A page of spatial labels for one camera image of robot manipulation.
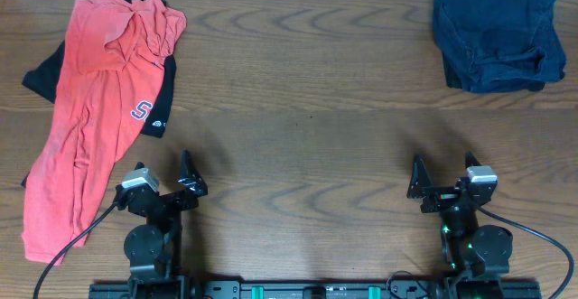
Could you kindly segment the red t-shirt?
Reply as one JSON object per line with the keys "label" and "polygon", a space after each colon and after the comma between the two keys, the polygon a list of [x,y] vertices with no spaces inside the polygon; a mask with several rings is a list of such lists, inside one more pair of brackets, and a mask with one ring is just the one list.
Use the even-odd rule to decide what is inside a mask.
{"label": "red t-shirt", "polygon": [[139,136],[186,28],[162,0],[76,0],[65,35],[51,131],[25,184],[23,248],[58,253],[95,219],[114,164]]}

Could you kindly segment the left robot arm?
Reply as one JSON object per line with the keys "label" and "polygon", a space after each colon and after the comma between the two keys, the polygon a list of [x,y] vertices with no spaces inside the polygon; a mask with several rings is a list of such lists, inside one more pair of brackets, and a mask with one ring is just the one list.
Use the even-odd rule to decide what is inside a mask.
{"label": "left robot arm", "polygon": [[178,183],[183,189],[159,193],[153,172],[139,163],[116,187],[119,210],[145,218],[126,236],[124,252],[130,262],[130,298],[202,298],[200,282],[182,273],[182,213],[199,205],[207,183],[191,154],[182,152]]}

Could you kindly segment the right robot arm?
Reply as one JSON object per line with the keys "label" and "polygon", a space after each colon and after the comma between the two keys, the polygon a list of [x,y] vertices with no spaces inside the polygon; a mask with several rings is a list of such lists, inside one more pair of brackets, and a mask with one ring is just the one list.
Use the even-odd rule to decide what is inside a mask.
{"label": "right robot arm", "polygon": [[498,176],[470,152],[465,168],[466,175],[453,186],[436,186],[423,157],[413,159],[407,197],[422,201],[422,213],[439,215],[443,259],[452,268],[432,288],[432,296],[503,298],[501,277],[509,272],[513,236],[496,225],[481,226],[477,219],[498,186]]}

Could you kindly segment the folded dark blue garment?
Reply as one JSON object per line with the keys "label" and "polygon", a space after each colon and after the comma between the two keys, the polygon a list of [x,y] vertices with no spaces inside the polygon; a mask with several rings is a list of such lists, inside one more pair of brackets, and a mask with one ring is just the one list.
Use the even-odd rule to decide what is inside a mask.
{"label": "folded dark blue garment", "polygon": [[556,0],[433,0],[433,37],[448,87],[538,92],[564,78]]}

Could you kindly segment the black t-shirt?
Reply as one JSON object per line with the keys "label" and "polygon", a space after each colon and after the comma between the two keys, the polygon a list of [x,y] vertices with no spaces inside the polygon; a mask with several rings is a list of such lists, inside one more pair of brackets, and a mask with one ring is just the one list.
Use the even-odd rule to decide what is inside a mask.
{"label": "black t-shirt", "polygon": [[[22,85],[40,97],[55,103],[57,85],[60,81],[61,69],[65,58],[65,41],[62,41],[57,50],[36,69],[29,70],[23,77]],[[174,95],[177,64],[174,55],[164,60],[163,83],[153,106],[148,111],[141,135],[162,138],[166,131]]]}

